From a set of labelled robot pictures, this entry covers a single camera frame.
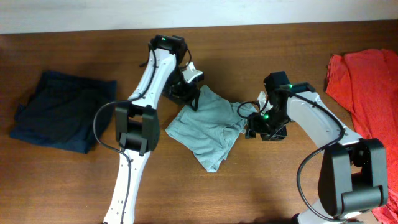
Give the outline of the light blue t-shirt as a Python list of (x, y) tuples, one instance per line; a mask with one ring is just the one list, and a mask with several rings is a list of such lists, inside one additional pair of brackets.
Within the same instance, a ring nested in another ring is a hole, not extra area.
[(247, 124), (244, 117), (256, 111), (253, 105), (231, 103), (203, 85), (198, 109), (184, 106), (165, 131), (191, 150), (207, 172), (217, 172)]

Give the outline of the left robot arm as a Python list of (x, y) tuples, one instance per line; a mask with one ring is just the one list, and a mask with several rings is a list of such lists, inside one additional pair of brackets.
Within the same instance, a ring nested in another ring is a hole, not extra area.
[(114, 101), (115, 134), (119, 147), (119, 170), (105, 224), (128, 224), (135, 219), (135, 205), (145, 165), (160, 137), (157, 105), (161, 96), (178, 105), (198, 109), (197, 82), (203, 73), (192, 61), (183, 64), (190, 53), (184, 38), (157, 35), (150, 40), (144, 74), (132, 95)]

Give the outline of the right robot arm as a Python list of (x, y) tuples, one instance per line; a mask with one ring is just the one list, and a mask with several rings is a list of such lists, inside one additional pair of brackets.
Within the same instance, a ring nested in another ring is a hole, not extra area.
[[(271, 108), (249, 118), (247, 138), (260, 134), (265, 141), (275, 141), (294, 121), (317, 147), (297, 171), (297, 188), (308, 209), (294, 215), (292, 223), (353, 223), (354, 217), (387, 203), (386, 149), (380, 140), (364, 139), (344, 125), (308, 83), (265, 88)], [(323, 155), (318, 200), (309, 203), (300, 178), (306, 163), (318, 154)]]

